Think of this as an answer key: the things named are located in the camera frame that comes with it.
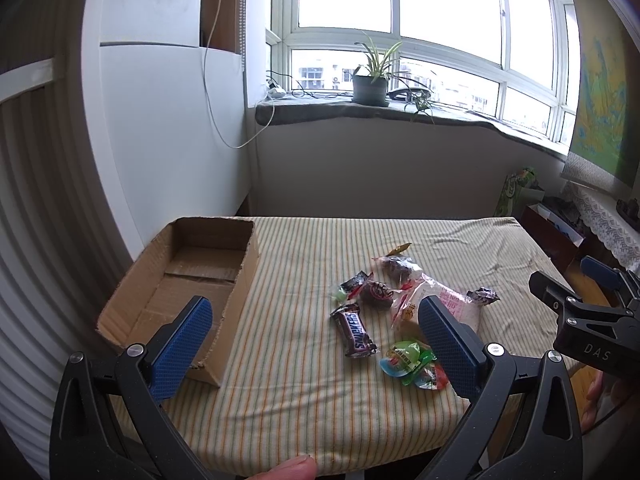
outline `plastic bag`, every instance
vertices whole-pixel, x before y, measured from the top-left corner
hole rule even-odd
[[[391,306],[391,326],[402,338],[422,342],[427,341],[418,325],[417,314],[420,302],[427,296],[437,296],[456,320],[469,325],[474,332],[478,331],[480,325],[480,308],[500,299],[493,290],[484,287],[465,296],[426,274],[404,289],[396,294]]]
[[[437,364],[431,348],[417,341],[400,341],[391,346],[380,360],[382,371],[402,378],[402,384],[415,384],[423,390],[441,390],[449,379]]]
[[[422,268],[410,257],[401,254],[409,248],[411,244],[406,243],[389,251],[386,256],[373,258],[373,261],[381,264],[382,269],[392,280],[399,285],[404,285],[410,280],[415,280],[422,274]]]

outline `table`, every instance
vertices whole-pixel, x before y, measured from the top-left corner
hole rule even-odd
[[[466,292],[494,288],[479,336],[542,356],[556,316],[530,293],[544,270],[566,283],[513,218],[469,221],[256,218],[258,269],[222,387],[185,380],[164,404],[204,465],[250,476],[308,453],[320,475],[362,470],[441,446],[468,402],[402,386],[378,361],[395,342],[388,312],[362,319],[382,352],[350,360],[329,314],[334,286],[403,242],[426,273]],[[573,369],[574,362],[567,360]],[[134,435],[121,403],[116,414]]]

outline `screw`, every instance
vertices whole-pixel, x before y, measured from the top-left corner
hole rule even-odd
[[[82,352],[74,352],[69,356],[69,362],[71,364],[78,364],[82,359],[84,359],[84,354]]]
[[[490,345],[487,345],[486,349],[491,355],[500,356],[504,354],[504,348],[502,345],[498,345],[498,343],[491,343]]]
[[[560,355],[560,352],[556,352],[555,350],[549,350],[546,356],[555,363],[559,363],[560,361],[562,361],[562,356]]]
[[[136,343],[135,345],[131,345],[129,348],[127,348],[127,355],[129,357],[138,357],[144,351],[145,348],[142,345]]]

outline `human hand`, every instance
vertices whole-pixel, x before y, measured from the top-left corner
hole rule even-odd
[[[318,472],[316,461],[309,455],[297,456],[277,465],[266,473],[247,480],[313,480]]]
[[[618,379],[613,383],[609,392],[611,402],[617,407],[620,404],[627,402],[631,395],[633,395],[637,390],[638,383],[636,381],[624,381]],[[594,427],[598,412],[598,401],[603,394],[605,394],[604,373],[598,370],[587,391],[587,405],[584,408],[584,413],[580,420],[580,430],[583,434]]]

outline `candy wrapper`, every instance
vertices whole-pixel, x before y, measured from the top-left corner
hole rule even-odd
[[[465,296],[422,274],[420,279],[396,294],[391,307],[391,325],[402,338],[427,342],[417,319],[418,306],[427,296],[437,296],[456,320],[469,325],[474,332],[480,325],[480,308],[500,299],[495,291],[484,287]]]
[[[449,382],[431,348],[417,341],[395,343],[380,360],[380,368],[402,378],[404,386],[415,384],[423,390],[441,390]]]
[[[331,318],[340,329],[340,335],[347,347],[344,354],[346,357],[368,357],[380,351],[362,324],[357,303],[339,306],[332,312]]]
[[[415,280],[422,274],[422,268],[417,263],[410,257],[401,254],[410,245],[410,243],[403,244],[389,251],[386,256],[373,258],[373,261],[382,265],[384,272],[399,285]]]
[[[388,310],[394,302],[394,290],[384,283],[367,279],[355,292],[354,299],[362,306]]]
[[[346,282],[338,285],[337,289],[332,294],[332,297],[338,304],[345,304],[349,301],[357,290],[364,284],[365,281],[371,279],[373,273],[367,274],[364,270],[361,270],[353,278],[348,279]]]

